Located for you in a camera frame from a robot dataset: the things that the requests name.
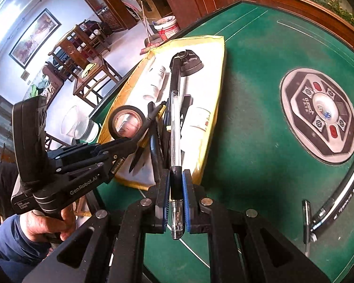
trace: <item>green table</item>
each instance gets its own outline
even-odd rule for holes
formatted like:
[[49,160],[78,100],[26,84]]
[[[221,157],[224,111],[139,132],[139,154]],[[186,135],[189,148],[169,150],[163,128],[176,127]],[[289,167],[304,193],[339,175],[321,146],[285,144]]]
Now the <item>green table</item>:
[[[354,156],[338,166],[313,158],[286,122],[280,82],[292,69],[313,68],[335,79],[354,106],[354,52],[310,22],[247,3],[220,12],[186,36],[197,35],[222,35],[227,50],[219,115],[202,185],[209,197],[228,208],[257,210],[302,250],[302,199],[310,200],[316,212]],[[142,197],[140,191],[115,182],[98,190],[108,210],[125,209]],[[310,259],[333,282],[348,273],[354,263],[354,198],[311,245]],[[168,231],[147,235],[144,263],[161,282],[210,281],[205,235],[185,233],[182,241],[173,241]]]

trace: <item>white bucket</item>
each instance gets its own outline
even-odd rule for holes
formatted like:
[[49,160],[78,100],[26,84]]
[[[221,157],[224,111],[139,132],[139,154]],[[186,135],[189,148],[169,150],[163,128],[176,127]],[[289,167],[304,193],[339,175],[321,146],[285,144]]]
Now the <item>white bucket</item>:
[[155,29],[159,32],[162,40],[167,40],[174,34],[180,31],[180,26],[177,23],[175,16],[167,16],[158,20]]
[[98,131],[98,124],[90,120],[76,105],[72,106],[64,116],[60,128],[61,135],[67,135],[85,142],[93,142]]

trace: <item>person's hand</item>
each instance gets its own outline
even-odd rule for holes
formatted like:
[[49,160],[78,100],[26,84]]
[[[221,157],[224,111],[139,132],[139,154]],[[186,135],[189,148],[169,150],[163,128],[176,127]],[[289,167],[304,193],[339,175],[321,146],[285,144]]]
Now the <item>person's hand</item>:
[[60,239],[66,240],[76,229],[72,205],[61,211],[62,220],[47,216],[37,216],[33,211],[20,215],[20,226],[25,236],[34,242],[47,242],[45,233],[60,232]]

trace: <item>framed painting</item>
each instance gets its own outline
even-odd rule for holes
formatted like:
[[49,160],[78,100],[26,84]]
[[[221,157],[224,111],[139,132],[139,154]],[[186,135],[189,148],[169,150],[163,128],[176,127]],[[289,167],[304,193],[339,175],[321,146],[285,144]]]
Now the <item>framed painting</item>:
[[9,56],[25,69],[39,48],[60,25],[45,8],[17,41]]

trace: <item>silver screw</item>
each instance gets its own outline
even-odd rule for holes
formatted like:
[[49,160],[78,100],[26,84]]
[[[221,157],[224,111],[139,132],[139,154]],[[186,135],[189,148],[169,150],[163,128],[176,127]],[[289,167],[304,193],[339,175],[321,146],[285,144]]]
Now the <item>silver screw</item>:
[[317,241],[316,234],[311,233],[310,240],[311,240],[312,242],[316,242],[316,241]]
[[96,217],[97,217],[97,218],[105,218],[107,215],[108,215],[108,212],[105,211],[104,209],[99,209],[99,210],[96,212]]
[[144,198],[144,199],[140,200],[140,204],[143,206],[149,206],[152,204],[152,200],[149,198]]
[[212,199],[211,198],[203,198],[201,200],[201,204],[204,206],[210,206],[212,204]]
[[247,209],[245,212],[246,216],[248,216],[249,218],[255,218],[257,217],[258,213],[255,209]]

